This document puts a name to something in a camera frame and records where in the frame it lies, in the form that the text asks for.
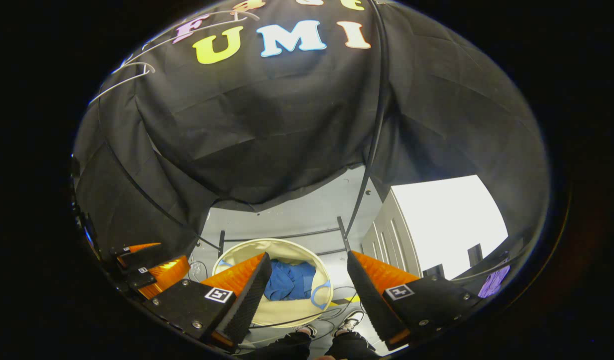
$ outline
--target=black pants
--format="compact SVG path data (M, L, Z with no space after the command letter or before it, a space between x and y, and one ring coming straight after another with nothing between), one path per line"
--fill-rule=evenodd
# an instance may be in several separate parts
M311 338L304 332L292 332L263 348L238 356L245 360L307 360ZM374 360L380 356L375 348L357 332L346 332L334 337L329 351L336 360Z

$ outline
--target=laundry basket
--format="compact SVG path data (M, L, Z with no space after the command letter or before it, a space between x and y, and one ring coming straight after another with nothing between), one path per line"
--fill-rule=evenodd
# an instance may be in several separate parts
M271 325L307 317L275 326L275 328L291 328L306 325L315 320L319 316L318 313L324 312L329 307L334 290L331 289L329 274L320 258L299 244L281 239L255 239L243 242L225 251L213 266L211 274L215 275L265 251L271 259L278 259L287 264L296 265L307 262L316 268L316 273L311 283L310 299L269 301L263 295L252 322L256 325Z

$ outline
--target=colorful letter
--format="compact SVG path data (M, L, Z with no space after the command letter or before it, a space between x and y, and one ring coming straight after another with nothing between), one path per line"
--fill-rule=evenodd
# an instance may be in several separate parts
M202 20L204 20L204 19L206 19L208 17L209 17L208 14L206 14L205 16L200 16L199 18L193 19L192 21L186 23L185 25L182 25L181 27L177 28L176 30L178 31L178 34L176 36L180 36L180 35L183 35L183 36L181 36L179 38L176 38L171 43L175 44L178 41L181 41L182 39L186 39L186 38L190 37L192 34L190 34L189 32L191 32L192 29L199 28L200 24L202 23Z
M259 28L256 32L263 35L263 43L265 44L265 50L260 53L261 57L272 57L273 55L280 54L282 49L276 46L276 42L289 51L293 51L296 48L298 39L301 40L298 48L303 51L327 48L327 45L320 41L320 35L318 35L319 24L320 21L316 20L298 21L291 32L288 32L279 25L268 25Z
M193 44L195 56L200 64L213 64L220 60L227 59L240 49L240 30L242 26L232 27L222 32L227 37L227 48L220 52L213 52L213 39L216 35L211 35Z
M266 4L266 2L262 2L262 0L246 0L241 2L240 4L235 5L234 7L232 7L232 9L238 10L239 12L245 12L251 9L258 9L264 4Z
M345 34L347 35L347 42L345 45L348 48L368 49L371 47L369 43L364 41L364 37L360 31L362 25L352 21L338 21L337 24L345 29Z
M301 5L315 5L318 7L324 4L325 2L322 0L296 0L296 3L301 4Z
M356 4L362 4L360 0L340 0L340 3L344 7L349 8L349 9L354 9L358 11L364 10L364 7L356 5Z

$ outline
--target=black fabric backdrop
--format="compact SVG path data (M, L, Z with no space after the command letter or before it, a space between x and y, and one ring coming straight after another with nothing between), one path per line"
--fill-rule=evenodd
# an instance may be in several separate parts
M229 10L237 2L203 13ZM268 1L250 10L260 21L201 30L141 56L138 61L156 73L93 102L74 146L77 199L93 219L103 255L110 246L162 242L164 261L189 253L197 239L131 186L103 145L99 121L131 177L198 233L211 206L259 212L363 164L380 65L374 19L365 7ZM443 25L397 3L378 9L394 91L371 174L380 196L391 185L478 174L510 234L539 227L549 202L548 164L519 91L489 57ZM213 15L202 27L230 19ZM302 20L320 21L325 50L260 56L257 28L278 24L290 31ZM337 21L361 23L372 48L346 47ZM218 63L199 64L192 44L216 35L213 45L220 51L227 46L221 32L235 26L244 27L240 50ZM152 44L175 34L165 32ZM101 89L141 71L124 68Z

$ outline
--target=yellow letter u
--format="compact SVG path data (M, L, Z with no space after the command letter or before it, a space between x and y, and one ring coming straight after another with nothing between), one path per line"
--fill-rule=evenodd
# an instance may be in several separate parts
M221 60L227 59L234 55L240 49L240 30L242 26L232 27L222 32L227 37L227 48L223 51L213 52L213 39L215 35L206 37L193 44L195 48L195 56L200 64L213 64Z

